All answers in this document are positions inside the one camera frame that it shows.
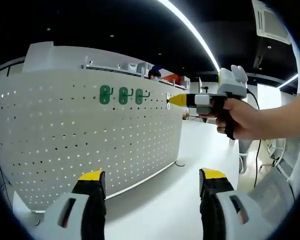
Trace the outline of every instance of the ceiling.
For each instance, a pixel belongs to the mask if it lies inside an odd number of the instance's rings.
[[[291,45],[257,36],[249,0],[170,1],[196,27],[219,66],[241,65],[256,76],[282,80],[296,74]],[[215,71],[203,47],[157,0],[45,0],[0,5],[0,64],[25,56],[30,44],[45,41],[121,53],[189,76],[192,81],[198,76],[203,81],[216,80],[215,75],[203,74]],[[256,68],[260,52],[263,58]],[[279,85],[256,77],[249,81]],[[286,91],[294,92],[295,87]]]

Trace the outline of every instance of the pegboard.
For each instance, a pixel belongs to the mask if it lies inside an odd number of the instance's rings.
[[[100,104],[100,87],[114,88]],[[143,103],[119,103],[121,87],[142,89]],[[43,70],[0,79],[0,164],[31,210],[45,210],[87,172],[106,172],[107,196],[177,159],[183,90],[96,70]]]

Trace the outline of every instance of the hand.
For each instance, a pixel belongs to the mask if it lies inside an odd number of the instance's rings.
[[[244,101],[228,98],[223,108],[228,110],[233,120],[236,122],[233,131],[235,139],[256,140],[262,136],[261,114],[260,111],[250,106]],[[227,123],[222,115],[201,115],[202,118],[217,117],[215,123],[217,131],[225,134]]]

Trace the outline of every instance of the ceiling vent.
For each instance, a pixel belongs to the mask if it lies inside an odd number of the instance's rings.
[[[290,45],[291,40],[285,25],[267,5],[252,0],[256,24],[256,34],[260,37],[274,39]]]

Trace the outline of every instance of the floor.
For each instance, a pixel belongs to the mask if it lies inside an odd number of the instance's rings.
[[[247,153],[247,170],[244,174],[239,175],[238,190],[241,192],[250,192],[254,188],[254,183],[256,179],[256,155],[258,151],[259,141],[253,141],[248,153]],[[271,166],[263,166],[259,170],[262,164],[271,164],[273,159],[269,157],[268,150],[265,142],[261,141],[261,146],[257,158],[257,181],[258,184],[265,175],[271,170]]]

